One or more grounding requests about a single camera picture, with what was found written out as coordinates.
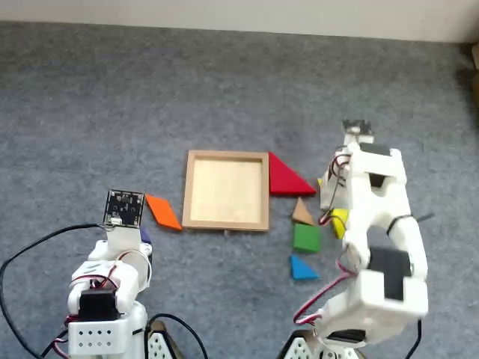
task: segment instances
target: white wall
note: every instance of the white wall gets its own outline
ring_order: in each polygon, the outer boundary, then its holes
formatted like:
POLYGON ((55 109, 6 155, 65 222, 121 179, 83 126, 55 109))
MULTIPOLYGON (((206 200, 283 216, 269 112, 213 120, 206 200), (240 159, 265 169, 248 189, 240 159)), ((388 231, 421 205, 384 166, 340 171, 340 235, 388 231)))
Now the white wall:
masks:
POLYGON ((0 0, 0 19, 448 42, 479 39, 479 0, 0 0))

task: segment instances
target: wooden puzzle board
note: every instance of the wooden puzzle board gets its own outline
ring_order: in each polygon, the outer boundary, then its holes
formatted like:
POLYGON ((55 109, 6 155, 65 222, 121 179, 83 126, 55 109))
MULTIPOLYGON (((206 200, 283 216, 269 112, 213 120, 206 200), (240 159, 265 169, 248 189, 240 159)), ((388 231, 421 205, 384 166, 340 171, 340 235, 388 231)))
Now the wooden puzzle board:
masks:
POLYGON ((268 154, 190 150, 183 226, 268 230, 268 154))

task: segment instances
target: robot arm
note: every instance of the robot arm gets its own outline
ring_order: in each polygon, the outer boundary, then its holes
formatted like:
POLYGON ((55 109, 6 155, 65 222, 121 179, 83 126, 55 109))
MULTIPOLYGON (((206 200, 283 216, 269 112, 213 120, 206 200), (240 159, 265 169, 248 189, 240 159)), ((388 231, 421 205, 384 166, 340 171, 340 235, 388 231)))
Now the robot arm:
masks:
POLYGON ((310 316, 319 345, 312 352, 341 354, 382 342, 428 311, 426 254, 401 153, 375 145, 363 129, 346 130, 323 177, 321 208, 325 217, 334 207, 349 210, 343 249, 356 273, 348 289, 310 316), (369 246, 371 226, 381 227, 394 248, 369 246))
POLYGON ((144 195, 110 191, 96 243, 73 273, 68 296, 70 358, 143 359, 147 313, 136 301, 150 285, 152 246, 141 241, 144 195))

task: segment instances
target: blue piece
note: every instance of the blue piece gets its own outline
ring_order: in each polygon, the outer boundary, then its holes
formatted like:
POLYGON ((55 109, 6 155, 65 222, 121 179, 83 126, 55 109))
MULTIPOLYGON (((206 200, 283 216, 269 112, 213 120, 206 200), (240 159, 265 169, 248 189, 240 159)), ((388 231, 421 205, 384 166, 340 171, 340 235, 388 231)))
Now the blue piece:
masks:
POLYGON ((320 279, 320 276, 316 272, 309 268, 300 258, 291 254, 291 272, 293 273, 293 279, 320 279))
POLYGON ((140 236, 143 243, 148 243, 149 245, 151 244, 150 236, 143 227, 140 227, 140 236))

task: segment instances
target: green square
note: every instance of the green square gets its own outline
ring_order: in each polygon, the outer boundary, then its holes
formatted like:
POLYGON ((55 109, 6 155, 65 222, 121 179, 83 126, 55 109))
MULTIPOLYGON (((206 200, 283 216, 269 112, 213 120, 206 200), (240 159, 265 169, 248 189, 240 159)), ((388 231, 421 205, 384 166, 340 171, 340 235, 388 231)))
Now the green square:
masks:
POLYGON ((318 252, 320 249, 320 228, 307 224, 295 224, 293 248, 299 251, 318 252))

